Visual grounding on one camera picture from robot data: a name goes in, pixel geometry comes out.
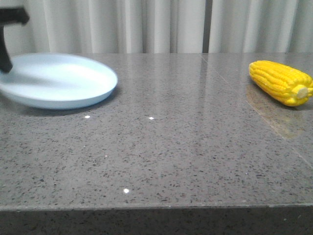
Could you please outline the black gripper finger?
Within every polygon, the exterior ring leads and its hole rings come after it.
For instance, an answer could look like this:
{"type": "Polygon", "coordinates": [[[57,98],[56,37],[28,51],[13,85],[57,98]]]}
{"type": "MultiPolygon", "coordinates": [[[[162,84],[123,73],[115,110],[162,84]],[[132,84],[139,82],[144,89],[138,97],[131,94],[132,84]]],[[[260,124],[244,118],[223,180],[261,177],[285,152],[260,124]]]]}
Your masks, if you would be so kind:
{"type": "Polygon", "coordinates": [[[30,20],[24,7],[0,8],[0,71],[10,72],[13,68],[4,38],[4,27],[10,24],[25,25],[30,20]]]}

